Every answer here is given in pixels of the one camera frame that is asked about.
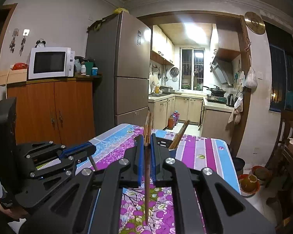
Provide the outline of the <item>person's left hand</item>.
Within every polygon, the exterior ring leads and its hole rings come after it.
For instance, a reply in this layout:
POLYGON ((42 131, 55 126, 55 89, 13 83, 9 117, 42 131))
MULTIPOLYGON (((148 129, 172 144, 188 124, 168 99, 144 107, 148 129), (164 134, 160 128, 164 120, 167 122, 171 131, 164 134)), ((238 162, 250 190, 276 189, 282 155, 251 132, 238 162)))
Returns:
POLYGON ((4 209, 3 206, 0 204, 0 212, 16 221, 29 217, 29 213, 19 206, 10 209, 4 209))

